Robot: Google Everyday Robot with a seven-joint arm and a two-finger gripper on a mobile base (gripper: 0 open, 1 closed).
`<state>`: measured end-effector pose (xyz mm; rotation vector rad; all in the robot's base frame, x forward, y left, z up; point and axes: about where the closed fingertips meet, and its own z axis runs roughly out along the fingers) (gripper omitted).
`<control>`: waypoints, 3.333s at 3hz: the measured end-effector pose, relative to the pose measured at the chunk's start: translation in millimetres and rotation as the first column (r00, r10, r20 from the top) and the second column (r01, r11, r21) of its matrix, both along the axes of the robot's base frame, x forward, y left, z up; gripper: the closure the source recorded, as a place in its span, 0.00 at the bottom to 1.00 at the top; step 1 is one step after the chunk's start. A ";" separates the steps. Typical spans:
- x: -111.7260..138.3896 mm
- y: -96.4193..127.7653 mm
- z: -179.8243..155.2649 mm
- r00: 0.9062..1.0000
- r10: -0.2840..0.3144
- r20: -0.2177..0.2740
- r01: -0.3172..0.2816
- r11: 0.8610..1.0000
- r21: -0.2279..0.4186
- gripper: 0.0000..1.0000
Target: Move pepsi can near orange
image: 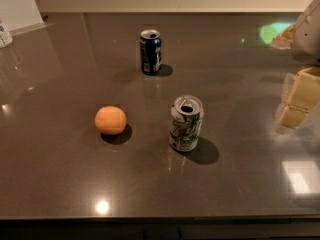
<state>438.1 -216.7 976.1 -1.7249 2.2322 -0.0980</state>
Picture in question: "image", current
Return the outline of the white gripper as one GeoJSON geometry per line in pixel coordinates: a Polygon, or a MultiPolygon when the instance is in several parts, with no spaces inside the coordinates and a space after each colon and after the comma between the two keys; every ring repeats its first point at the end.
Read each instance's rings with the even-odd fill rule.
{"type": "Polygon", "coordinates": [[[312,0],[297,18],[291,52],[295,60],[313,66],[286,75],[274,121],[279,134],[296,130],[320,103],[320,0],[312,0]]]}

